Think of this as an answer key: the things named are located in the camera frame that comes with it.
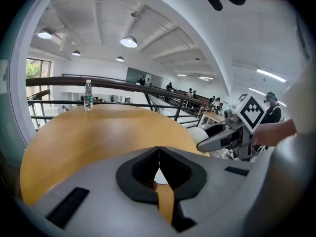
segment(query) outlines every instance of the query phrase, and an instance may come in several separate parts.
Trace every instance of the plastic bottle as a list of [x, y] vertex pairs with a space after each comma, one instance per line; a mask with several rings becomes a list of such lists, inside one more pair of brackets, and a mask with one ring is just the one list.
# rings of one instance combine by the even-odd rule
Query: plastic bottle
[[86, 85], [84, 87], [84, 109], [86, 111], [92, 110], [92, 85], [91, 80], [86, 81]]

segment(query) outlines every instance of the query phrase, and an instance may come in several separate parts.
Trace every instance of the metal railing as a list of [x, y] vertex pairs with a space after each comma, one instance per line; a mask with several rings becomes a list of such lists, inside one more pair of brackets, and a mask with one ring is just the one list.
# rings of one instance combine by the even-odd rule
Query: metal railing
[[[186, 123], [193, 123], [197, 122], [197, 124], [188, 126], [186, 128], [191, 128], [194, 126], [197, 126], [200, 122], [200, 119], [202, 117], [202, 112], [210, 111], [212, 109], [212, 105], [202, 102], [200, 100], [187, 97], [181, 94], [177, 94], [168, 90], [163, 90], [156, 87], [145, 87], [142, 85], [137, 84], [131, 84], [127, 81], [124, 82], [118, 82], [123, 80], [114, 79], [117, 81], [113, 81], [112, 78], [103, 78], [103, 77], [94, 77], [94, 76], [86, 76], [80, 75], [79, 77], [68, 77], [67, 74], [63, 74], [62, 77], [50, 77], [50, 78], [33, 78], [33, 79], [26, 79], [26, 86], [38, 86], [38, 85], [76, 85], [76, 86], [85, 86], [86, 80], [91, 79], [91, 84], [93, 87], [103, 87], [103, 88], [114, 88], [114, 89], [121, 89], [121, 90], [127, 90], [127, 91], [136, 91], [136, 92], [143, 92], [145, 94], [149, 94], [155, 97], [167, 97], [178, 99], [177, 106], [171, 106], [171, 105], [157, 105], [157, 104], [137, 104], [137, 103], [107, 103], [107, 102], [93, 102], [93, 104], [123, 104], [123, 105], [131, 105], [131, 106], [137, 106], [137, 107], [151, 107], [153, 110], [157, 111], [158, 108], [166, 108], [166, 109], [177, 109], [176, 114], [172, 116], [167, 116], [169, 118], [174, 118], [175, 121], [177, 121], [178, 118], [184, 118], [184, 117], [200, 117], [197, 120], [190, 120], [185, 122], [180, 122], [180, 124], [186, 124]], [[67, 101], [67, 100], [40, 100], [40, 94], [38, 97], [33, 98], [33, 100], [28, 100], [29, 105], [33, 106], [34, 104], [61, 104], [61, 105], [83, 105], [83, 101]], [[194, 104], [194, 106], [199, 106], [199, 108], [191, 108], [191, 104]], [[194, 112], [193, 115], [180, 115], [180, 111], [191, 111]], [[52, 116], [32, 116], [33, 119], [43, 119], [48, 120], [52, 119], [54, 117]]]

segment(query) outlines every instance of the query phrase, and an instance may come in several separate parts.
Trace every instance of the ceiling light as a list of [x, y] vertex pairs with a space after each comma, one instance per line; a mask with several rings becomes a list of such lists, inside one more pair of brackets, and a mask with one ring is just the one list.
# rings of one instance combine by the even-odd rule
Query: ceiling light
[[260, 92], [260, 91], [258, 91], [258, 90], [255, 90], [255, 89], [252, 89], [252, 88], [249, 88], [250, 90], [252, 90], [252, 91], [254, 91], [254, 92], [257, 92], [257, 93], [259, 93], [259, 94], [261, 94], [261, 95], [264, 95], [265, 96], [265, 93], [262, 93], [262, 92]]
[[38, 33], [38, 36], [46, 40], [51, 39], [53, 37], [53, 32], [50, 29], [45, 28]]
[[213, 80], [214, 78], [212, 77], [199, 77], [199, 78], [205, 78], [205, 79], [210, 79], [210, 80]]
[[279, 80], [281, 82], [285, 82], [286, 81], [285, 79], [283, 79], [281, 77], [278, 77], [278, 76], [276, 76], [274, 74], [271, 74], [271, 73], [269, 73], [267, 71], [263, 71], [261, 69], [257, 69], [257, 72], [262, 73], [262, 74], [267, 75], [267, 76], [270, 76], [270, 77], [273, 77], [273, 78], [275, 78], [275, 79], [277, 79], [277, 80]]
[[281, 101], [278, 101], [278, 103], [279, 103], [279, 104], [282, 104], [282, 105], [284, 105], [284, 106], [286, 107], [286, 104], [282, 103]]
[[116, 58], [116, 60], [117, 60], [117, 61], [124, 62], [124, 58], [123, 58], [122, 56], [118, 56], [118, 57]]
[[81, 56], [80, 52], [78, 50], [73, 51], [72, 55], [74, 56]]
[[122, 38], [120, 40], [120, 43], [124, 46], [131, 47], [131, 48], [137, 47], [137, 40], [131, 35], [125, 36], [124, 38]]

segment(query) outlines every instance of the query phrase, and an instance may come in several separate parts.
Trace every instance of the desk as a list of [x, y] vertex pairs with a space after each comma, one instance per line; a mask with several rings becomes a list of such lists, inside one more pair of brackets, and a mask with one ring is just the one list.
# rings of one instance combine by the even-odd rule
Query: desk
[[[34, 204], [50, 187], [89, 163], [153, 146], [200, 154], [185, 127], [143, 108], [106, 104], [95, 105], [90, 112], [78, 108], [63, 113], [36, 133], [24, 153], [23, 200]], [[157, 192], [165, 200], [159, 199], [160, 212], [171, 222], [173, 207], [167, 205], [173, 205], [173, 192], [168, 185], [159, 185]]]
[[221, 123], [221, 122], [225, 121], [223, 116], [219, 116], [216, 113], [213, 113], [213, 112], [203, 113], [203, 116], [202, 116], [201, 120], [199, 121], [199, 123], [197, 125], [198, 127], [200, 127], [202, 125], [202, 122], [203, 122], [205, 117], [208, 118], [207, 122], [206, 122], [207, 124], [209, 123], [210, 119], [214, 120], [214, 121], [216, 121], [218, 123]]

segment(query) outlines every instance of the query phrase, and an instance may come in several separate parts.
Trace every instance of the wooden table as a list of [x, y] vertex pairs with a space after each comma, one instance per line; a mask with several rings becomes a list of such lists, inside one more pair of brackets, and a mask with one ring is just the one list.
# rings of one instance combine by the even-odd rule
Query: wooden table
[[216, 113], [213, 113], [213, 112], [205, 112], [205, 113], [203, 113], [203, 116], [202, 116], [201, 120], [199, 121], [199, 123], [197, 125], [198, 127], [200, 127], [202, 125], [202, 122], [203, 122], [205, 117], [208, 118], [207, 122], [206, 122], [207, 124], [209, 123], [210, 119], [214, 120], [214, 121], [216, 121], [218, 123], [221, 123], [221, 122], [225, 121], [223, 116], [219, 116], [219, 115], [217, 115]]
[[[49, 188], [94, 161], [153, 146], [200, 154], [189, 131], [161, 114], [127, 105], [95, 105], [65, 112], [41, 128], [22, 160], [20, 183], [25, 203], [33, 205]], [[173, 191], [157, 189], [159, 209], [171, 222]]]

